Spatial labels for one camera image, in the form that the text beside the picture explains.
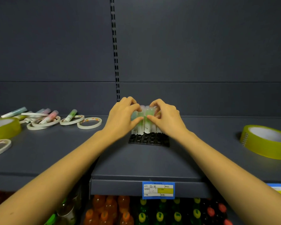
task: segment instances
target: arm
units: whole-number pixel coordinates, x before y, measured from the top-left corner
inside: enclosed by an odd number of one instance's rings
[[[49,167],[0,205],[0,224],[43,225],[97,157],[125,136],[142,117],[130,121],[139,104],[122,98],[111,109],[103,130]]]
[[[281,194],[242,169],[187,130],[175,106],[152,102],[148,115],[163,132],[178,141],[246,224],[281,224]]]

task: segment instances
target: white cardboard core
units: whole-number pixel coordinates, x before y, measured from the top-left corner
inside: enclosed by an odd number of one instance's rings
[[[251,127],[250,132],[263,139],[281,142],[281,133],[262,127]]]

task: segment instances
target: green glue stick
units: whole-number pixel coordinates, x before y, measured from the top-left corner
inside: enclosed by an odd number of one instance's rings
[[[72,120],[72,118],[76,115],[77,110],[74,109],[71,111],[71,113],[65,118],[64,122],[69,122]]]

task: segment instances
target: yellow rectangle on price tag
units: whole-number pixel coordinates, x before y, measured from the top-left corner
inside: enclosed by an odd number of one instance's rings
[[[174,189],[158,188],[158,193],[174,193]]]

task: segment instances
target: white tape roll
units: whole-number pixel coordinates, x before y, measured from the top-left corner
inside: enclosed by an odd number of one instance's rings
[[[48,127],[33,127],[33,126],[31,125],[31,122],[28,123],[26,127],[27,127],[27,129],[29,129],[29,130],[44,130],[44,129],[48,128]]]
[[[54,121],[51,121],[51,122],[45,123],[45,124],[38,124],[43,119],[44,119],[44,117],[34,120],[33,122],[31,122],[32,126],[33,127],[49,127],[49,126],[55,125],[60,122],[60,116],[56,116]]]
[[[99,122],[97,124],[95,124],[95,125],[90,125],[90,126],[83,126],[83,125],[81,125],[82,123],[84,123],[86,121],[92,121],[92,120],[99,121]],[[83,130],[89,130],[89,129],[96,128],[96,127],[100,126],[101,124],[102,124],[102,119],[101,118],[99,118],[99,117],[87,117],[83,121],[78,122],[77,126],[78,126],[78,128],[83,129]]]
[[[48,116],[49,114],[43,114],[43,113],[21,113],[21,115],[27,115],[27,116]]]
[[[72,125],[72,124],[76,124],[76,123],[81,122],[81,121],[84,120],[84,115],[76,115],[76,116],[74,116],[73,118],[79,118],[79,119],[74,120],[74,121],[64,122],[64,120],[65,120],[65,118],[64,118],[64,119],[62,119],[62,120],[60,121],[59,124],[61,124],[61,125]]]
[[[0,144],[5,144],[2,148],[0,148],[0,154],[1,154],[11,147],[11,140],[2,139],[0,140]]]

